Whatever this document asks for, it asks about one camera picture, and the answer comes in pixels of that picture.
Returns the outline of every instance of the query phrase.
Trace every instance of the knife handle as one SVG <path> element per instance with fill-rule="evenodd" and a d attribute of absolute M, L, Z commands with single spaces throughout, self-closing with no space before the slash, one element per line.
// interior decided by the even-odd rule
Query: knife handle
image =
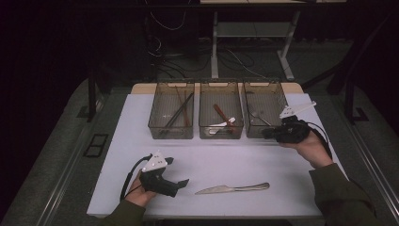
<path fill-rule="evenodd" d="M 269 183 L 263 183 L 263 184 L 256 185 L 256 186 L 235 187 L 234 191 L 262 190 L 262 189 L 268 189 L 269 187 L 270 187 Z"/>
<path fill-rule="evenodd" d="M 234 124 L 229 121 L 229 119 L 226 117 L 226 115 L 223 113 L 222 109 L 220 109 L 219 105 L 214 104 L 214 109 L 216 110 L 217 114 L 227 123 L 227 126 L 231 128 L 231 132 L 234 132 Z"/>

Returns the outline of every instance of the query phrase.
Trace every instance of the wooden strip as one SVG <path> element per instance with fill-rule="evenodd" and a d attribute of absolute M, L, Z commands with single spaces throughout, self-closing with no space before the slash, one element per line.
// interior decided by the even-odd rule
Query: wooden strip
<path fill-rule="evenodd" d="M 242 83 L 238 84 L 239 89 L 243 86 Z M 303 93 L 302 87 L 297 83 L 281 83 L 284 93 Z M 132 88 L 132 94 L 154 94 L 156 83 L 138 83 Z M 195 93 L 200 93 L 200 83 L 195 84 Z"/>

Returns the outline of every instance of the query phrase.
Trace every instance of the sleeve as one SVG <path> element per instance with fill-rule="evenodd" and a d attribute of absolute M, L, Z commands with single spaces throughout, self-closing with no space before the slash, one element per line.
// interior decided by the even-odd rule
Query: sleeve
<path fill-rule="evenodd" d="M 310 171 L 317 207 L 329 226 L 382 225 L 367 194 L 349 182 L 337 164 Z"/>
<path fill-rule="evenodd" d="M 123 200 L 112 214 L 101 220 L 99 226 L 139 226 L 145 211 L 145 208 Z"/>

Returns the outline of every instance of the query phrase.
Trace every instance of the table leg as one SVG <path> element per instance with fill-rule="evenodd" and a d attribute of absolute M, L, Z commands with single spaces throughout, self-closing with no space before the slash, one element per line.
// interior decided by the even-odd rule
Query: table leg
<path fill-rule="evenodd" d="M 218 67 L 217 67 L 217 12 L 214 14 L 214 33 L 212 39 L 212 55 L 211 55 L 211 73 L 212 78 L 218 78 Z"/>
<path fill-rule="evenodd" d="M 287 35 L 285 37 L 285 44 L 282 50 L 278 50 L 277 54 L 279 55 L 279 63 L 285 73 L 285 77 L 288 81 L 294 80 L 293 72 L 291 71 L 290 64 L 287 61 L 287 53 L 288 49 L 290 48 L 291 41 L 293 40 L 294 32 L 296 29 L 296 25 L 299 19 L 300 12 L 297 11 L 294 15 L 293 20 L 291 21 L 290 27 L 288 28 Z"/>

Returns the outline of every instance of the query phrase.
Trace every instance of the wire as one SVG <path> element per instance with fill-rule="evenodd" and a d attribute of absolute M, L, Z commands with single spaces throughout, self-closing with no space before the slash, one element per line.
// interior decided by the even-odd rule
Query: wire
<path fill-rule="evenodd" d="M 132 167 L 132 170 L 130 170 L 130 172 L 127 174 L 125 183 L 123 184 L 123 188 L 122 188 L 122 191 L 120 193 L 120 200 L 121 201 L 125 198 L 125 193 L 126 193 L 126 190 L 127 190 L 127 186 L 129 185 L 130 180 L 132 179 L 132 176 L 133 176 L 133 172 L 135 172 L 137 166 L 143 161 L 149 161 L 151 158 L 152 158 L 152 154 L 141 158 L 140 160 L 138 160 L 138 162 L 135 163 L 135 165 Z"/>
<path fill-rule="evenodd" d="M 221 64 L 223 64 L 226 68 L 228 68 L 228 69 L 230 69 L 230 70 L 234 70 L 234 71 L 238 71 L 238 72 L 241 72 L 241 71 L 244 70 L 243 67 L 240 67 L 240 69 L 234 69 L 234 68 L 228 66 L 228 65 L 225 63 L 225 61 L 224 61 L 224 58 L 225 58 L 225 57 L 223 57 L 221 54 L 217 54 L 217 57 L 218 57 L 218 62 L 220 62 Z"/>
<path fill-rule="evenodd" d="M 137 190 L 139 187 L 141 187 L 141 185 L 139 185 L 139 186 L 133 188 L 132 190 L 130 190 L 130 191 L 125 195 L 124 198 L 126 198 L 126 196 L 128 196 L 130 193 L 132 193 L 132 192 L 134 192 L 135 190 Z"/>
<path fill-rule="evenodd" d="M 211 50 L 211 49 L 212 49 L 212 48 L 203 48 L 203 49 L 200 49 L 199 52 L 205 52 L 205 51 L 209 51 L 209 50 Z M 193 56 L 193 55 L 188 55 L 188 54 L 184 54 L 184 53 L 165 55 L 165 57 L 167 57 L 168 59 L 191 58 L 191 57 L 197 57 L 197 56 L 198 56 L 198 55 Z"/>
<path fill-rule="evenodd" d="M 169 72 L 166 71 L 166 70 L 163 70 L 163 69 L 160 69 L 160 68 L 157 68 L 157 70 L 159 70 L 159 71 L 161 71 L 161 72 L 163 72 L 163 73 L 166 73 L 167 75 L 169 75 L 170 78 L 176 78 L 175 76 L 173 76 L 171 73 L 169 73 Z"/>
<path fill-rule="evenodd" d="M 265 76 L 263 76 L 263 75 L 261 75 L 261 74 L 259 74 L 259 73 L 253 72 L 252 70 L 250 70 L 249 68 L 247 68 L 247 66 L 244 65 L 243 62 L 238 58 L 238 56 L 237 56 L 235 53 L 233 53 L 231 50 L 229 50 L 229 49 L 226 49 L 226 50 L 229 51 L 229 52 L 238 60 L 238 62 L 240 62 L 240 64 L 241 64 L 247 71 L 249 71 L 250 73 L 253 73 L 253 74 L 255 74 L 255 75 L 258 75 L 258 76 L 260 76 L 260 77 L 262 77 L 262 78 L 266 78 Z"/>
<path fill-rule="evenodd" d="M 326 139 L 326 143 L 327 144 L 329 143 L 328 137 L 327 137 L 327 133 L 322 129 L 322 127 L 320 127 L 319 125 L 317 125 L 317 124 L 315 124 L 313 122 L 307 122 L 307 124 L 312 124 L 312 125 L 316 126 L 317 128 L 319 128 L 319 130 L 323 132 L 323 135 L 324 135 L 324 137 Z"/>
<path fill-rule="evenodd" d="M 184 74 L 182 71 L 180 71 L 179 69 L 177 69 L 177 68 L 173 68 L 173 67 L 168 66 L 168 65 L 166 65 L 166 64 L 160 64 L 159 66 L 163 66 L 163 67 L 170 68 L 170 69 L 172 69 L 172 70 L 178 72 L 179 74 L 181 74 L 183 78 L 187 78 L 187 76 L 185 76 L 185 74 Z"/>
<path fill-rule="evenodd" d="M 252 67 L 252 66 L 254 66 L 255 65 L 255 60 L 251 57 L 251 56 L 249 56 L 248 54 L 244 54 L 244 53 L 240 53 L 241 55 L 243 55 L 243 56 L 246 56 L 249 60 L 250 60 L 250 63 L 249 64 L 244 64 L 244 62 L 243 62 L 243 60 L 241 60 L 241 63 L 243 63 L 246 67 Z M 239 65 L 239 66 L 242 66 L 242 64 L 240 63 L 240 61 L 238 61 L 238 63 L 236 62 L 236 60 L 230 60 L 230 59 L 227 59 L 227 58 L 225 58 L 228 62 L 230 62 L 230 63 L 233 63 L 233 64 L 236 64 L 236 65 Z"/>
<path fill-rule="evenodd" d="M 150 55 L 152 55 L 152 56 L 154 56 L 154 57 L 161 57 L 162 56 L 162 54 L 161 53 L 159 53 L 159 50 L 161 49 L 161 47 L 162 47 L 162 42 L 158 39 L 158 38 L 156 38 L 155 36 L 152 36 L 153 38 L 155 38 L 156 40 L 158 40 L 158 47 L 156 47 L 156 49 L 155 50 L 153 50 L 154 52 L 156 52 L 156 54 L 155 53 L 153 53 L 152 51 L 150 51 L 150 50 L 148 50 L 147 52 L 150 54 Z"/>
<path fill-rule="evenodd" d="M 198 68 L 198 69 L 186 69 L 186 68 L 183 68 L 182 66 L 180 66 L 180 65 L 178 65 L 176 63 L 170 62 L 170 61 L 166 61 L 166 63 L 173 64 L 173 65 L 175 65 L 176 67 L 182 69 L 185 72 L 195 73 L 195 72 L 200 72 L 200 71 L 204 70 L 206 68 L 206 66 L 208 65 L 208 63 L 209 63 L 209 60 L 210 60 L 210 57 L 206 57 L 205 64 L 202 67 Z"/>
<path fill-rule="evenodd" d="M 184 14 L 183 14 L 182 23 L 181 23 L 179 26 L 174 27 L 174 28 L 170 28 L 170 27 L 167 27 L 167 26 L 163 25 L 161 22 L 159 22 L 159 21 L 155 18 L 155 16 L 152 14 L 152 12 L 150 12 L 150 15 L 152 16 L 152 18 L 153 18 L 159 25 L 161 25 L 161 26 L 164 27 L 165 29 L 171 30 L 171 31 L 173 31 L 173 30 L 178 30 L 178 29 L 182 28 L 182 26 L 184 25 L 184 21 L 185 21 L 185 14 L 186 14 L 186 11 L 185 11 Z"/>

